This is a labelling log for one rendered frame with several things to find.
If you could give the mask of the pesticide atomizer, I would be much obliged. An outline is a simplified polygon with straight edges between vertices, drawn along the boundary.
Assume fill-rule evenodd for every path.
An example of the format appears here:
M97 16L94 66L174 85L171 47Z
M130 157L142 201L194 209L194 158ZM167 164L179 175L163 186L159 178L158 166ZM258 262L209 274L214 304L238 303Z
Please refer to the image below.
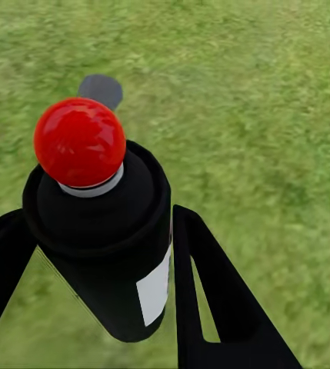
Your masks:
M22 192L28 233L108 333L139 342L168 299L171 188L159 161L125 137L113 111L122 89L88 75L80 98L38 120L39 164Z

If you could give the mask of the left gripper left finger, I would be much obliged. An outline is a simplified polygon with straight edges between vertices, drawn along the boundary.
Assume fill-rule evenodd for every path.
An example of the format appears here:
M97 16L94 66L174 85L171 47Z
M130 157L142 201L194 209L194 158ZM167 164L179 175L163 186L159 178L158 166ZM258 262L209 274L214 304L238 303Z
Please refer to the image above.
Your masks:
M36 245L22 208L0 217L0 318Z

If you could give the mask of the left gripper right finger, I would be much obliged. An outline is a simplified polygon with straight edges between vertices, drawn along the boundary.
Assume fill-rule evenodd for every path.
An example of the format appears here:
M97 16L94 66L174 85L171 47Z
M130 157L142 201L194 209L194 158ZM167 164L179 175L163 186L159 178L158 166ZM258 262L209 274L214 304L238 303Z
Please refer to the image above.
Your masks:
M201 215L173 208L179 369L302 369ZM219 343L202 335L191 256Z

